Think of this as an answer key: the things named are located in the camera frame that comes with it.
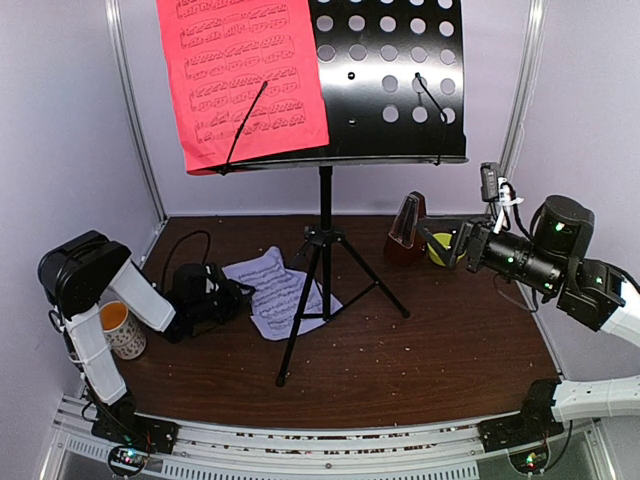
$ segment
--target music stand pole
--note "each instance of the music stand pole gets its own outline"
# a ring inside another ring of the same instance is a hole
[[[382,279],[373,271],[373,269],[367,264],[367,262],[360,256],[356,249],[347,241],[346,233],[344,230],[334,227],[333,215],[332,215],[332,191],[331,191],[331,176],[333,175],[333,167],[325,166],[320,167],[320,225],[311,226],[305,229],[306,242],[300,248],[291,266],[294,266],[297,261],[305,255],[309,248],[313,249],[311,260],[309,262],[309,269],[305,278],[304,286],[302,288],[302,295],[300,296],[300,302],[296,314],[293,317],[293,325],[291,327],[291,333],[289,340],[287,341],[287,348],[282,358],[282,365],[280,366],[280,372],[276,378],[276,385],[278,387],[284,386],[286,383],[287,374],[289,371],[289,363],[291,362],[291,356],[293,355],[293,349],[295,347],[298,332],[300,331],[300,324],[302,320],[312,318],[322,318],[325,322],[330,322],[335,319],[339,314],[344,312],[351,305],[356,303],[367,293],[376,287],[391,300],[394,306],[400,311],[404,318],[409,318],[411,313],[407,310],[400,300],[393,294],[393,292],[387,287]],[[364,270],[364,272],[372,280],[372,283],[362,290],[359,294],[345,303],[336,312],[331,312],[331,250],[334,243],[342,245],[345,250],[351,255],[355,262]],[[311,287],[315,280],[316,271],[322,256],[322,313],[305,313],[305,307],[309,294],[311,293]]]

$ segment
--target white wall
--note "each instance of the white wall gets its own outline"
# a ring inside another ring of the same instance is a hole
[[[173,215],[316,212],[315,169],[227,177],[190,177],[184,170],[155,0],[123,2],[122,17],[144,133],[165,208]],[[484,210],[478,169],[500,159],[519,73],[528,0],[463,2],[467,156],[463,166],[343,167],[334,176],[340,213],[395,213],[411,190],[431,213]]]
[[[525,223],[547,195],[573,197],[596,215],[591,258],[640,277],[640,3],[552,1],[535,98],[515,172]],[[554,306],[541,313],[572,380],[640,374],[640,351],[592,333]],[[640,421],[608,422],[624,479],[640,469]]]
[[[46,317],[41,256],[88,229],[139,255],[155,213],[135,157],[102,0],[0,8],[0,476],[35,478],[78,374]]]

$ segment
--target mug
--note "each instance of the mug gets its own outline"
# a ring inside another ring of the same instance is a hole
[[[123,360],[139,357],[147,346],[147,337],[135,316],[122,302],[109,302],[100,309],[100,321],[113,352]]]

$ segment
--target metal corner post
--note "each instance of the metal corner post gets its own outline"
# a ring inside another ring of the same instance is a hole
[[[524,140],[524,120],[535,90],[542,54],[544,20],[550,2],[551,0],[531,0],[518,87],[500,158],[500,174],[507,178],[513,176],[520,147]]]
[[[120,16],[120,0],[105,0],[105,8],[111,44],[116,57],[118,71],[120,74],[120,82],[122,84],[122,92],[127,106],[131,136],[136,147],[136,153],[142,169],[145,185],[147,186],[147,190],[151,196],[158,221],[164,222],[167,219],[167,213],[164,209],[158,184],[151,166],[149,151],[144,139],[142,122],[140,121],[140,114],[138,112],[138,106],[134,95],[131,71],[129,70],[122,18]]]

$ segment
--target sheet music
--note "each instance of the sheet music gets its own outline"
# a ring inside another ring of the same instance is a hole
[[[224,267],[227,278],[251,285],[256,292],[251,300],[251,320],[260,334],[267,340],[288,338],[293,326],[306,273],[284,267],[282,255],[277,247],[271,247],[263,256],[246,262]],[[332,295],[331,312],[342,304]],[[313,282],[305,313],[322,313],[322,295],[317,282]],[[322,319],[302,320],[303,335],[324,325]]]
[[[158,0],[162,43],[189,173],[329,143],[309,4]]]

